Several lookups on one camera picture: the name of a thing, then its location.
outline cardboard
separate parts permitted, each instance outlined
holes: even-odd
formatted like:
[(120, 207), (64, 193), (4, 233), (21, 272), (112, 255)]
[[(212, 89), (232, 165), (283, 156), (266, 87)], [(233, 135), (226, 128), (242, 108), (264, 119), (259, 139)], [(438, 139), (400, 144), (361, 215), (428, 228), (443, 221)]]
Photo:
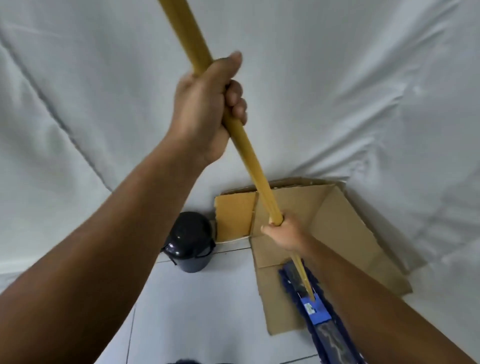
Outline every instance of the cardboard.
[[(315, 238), (393, 293), (403, 295), (412, 292), (407, 279), (378, 245), (372, 232), (344, 196), (341, 185), (325, 184), (323, 180), (289, 178), (271, 182), (271, 186), (276, 188), (274, 195), (280, 209), (294, 212)], [(250, 242), (267, 330), (275, 335), (303, 328), (304, 322), (278, 275), (278, 270), (289, 259), (289, 254), (269, 237), (262, 235), (260, 227), (268, 223), (268, 214), (258, 198), (253, 199), (251, 194), (256, 195), (256, 192), (252, 187), (246, 187), (217, 197), (222, 200), (216, 200), (217, 221), (222, 221), (218, 230), (222, 225), (222, 237), (228, 236), (231, 239), (246, 236), (249, 234), (246, 220), (253, 217), (249, 226)], [(235, 201), (240, 206), (228, 204)], [(235, 221), (241, 222), (238, 228), (235, 227)]]

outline mop handle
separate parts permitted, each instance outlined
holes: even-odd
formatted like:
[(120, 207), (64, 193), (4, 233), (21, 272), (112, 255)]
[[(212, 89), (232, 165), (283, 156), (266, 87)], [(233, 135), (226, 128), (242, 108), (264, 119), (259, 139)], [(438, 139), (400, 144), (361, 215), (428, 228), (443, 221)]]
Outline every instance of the mop handle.
[[(158, 1), (162, 5), (162, 8), (170, 21), (172, 28), (177, 34), (188, 59), (192, 63), (193, 72), (196, 75), (201, 75), (213, 63), (213, 58), (187, 1)], [(270, 214), (271, 221), (277, 226), (281, 225), (283, 222), (283, 215), (278, 208), (278, 204), (276, 203), (275, 197), (270, 189), (270, 185), (262, 171), (262, 167), (258, 162), (257, 156), (255, 155), (241, 121), (234, 118), (231, 110), (225, 107), (222, 122), (230, 134), (233, 144), (237, 148), (237, 151), (240, 154), (258, 193), (260, 194), (260, 199), (265, 206), (265, 209)], [(312, 287), (308, 281), (307, 273), (305, 272), (301, 258), (296, 253), (290, 253), (290, 256), (302, 278), (310, 299), (314, 301), (315, 298), (313, 296)]]

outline bucket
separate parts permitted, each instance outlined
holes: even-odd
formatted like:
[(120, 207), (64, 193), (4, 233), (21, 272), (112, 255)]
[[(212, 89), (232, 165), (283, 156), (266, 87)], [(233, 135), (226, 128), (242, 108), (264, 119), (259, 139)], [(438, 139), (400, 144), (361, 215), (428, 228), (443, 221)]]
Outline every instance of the bucket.
[(182, 212), (170, 230), (163, 251), (181, 270), (195, 273), (210, 262), (214, 248), (208, 219), (198, 212)]

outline black lid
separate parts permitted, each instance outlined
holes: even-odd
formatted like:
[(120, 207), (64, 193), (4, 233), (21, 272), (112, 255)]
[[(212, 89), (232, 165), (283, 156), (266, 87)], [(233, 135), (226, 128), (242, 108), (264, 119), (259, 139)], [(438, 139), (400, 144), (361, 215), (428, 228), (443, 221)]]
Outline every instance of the black lid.
[(173, 224), (164, 245), (167, 255), (176, 259), (190, 259), (210, 246), (212, 227), (198, 212), (182, 212)]

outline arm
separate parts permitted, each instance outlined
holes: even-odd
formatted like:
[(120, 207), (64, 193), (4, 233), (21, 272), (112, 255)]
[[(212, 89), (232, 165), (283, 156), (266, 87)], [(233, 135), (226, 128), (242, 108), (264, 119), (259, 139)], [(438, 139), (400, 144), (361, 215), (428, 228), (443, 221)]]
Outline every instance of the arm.
[(474, 364), (405, 302), (305, 232), (294, 216), (262, 231), (304, 258), (369, 364)]
[(225, 150), (225, 100), (246, 121), (241, 86), (230, 82), (240, 64), (236, 53), (199, 78), (184, 77), (165, 139), (0, 296), (0, 363), (97, 359), (137, 300), (197, 177)]

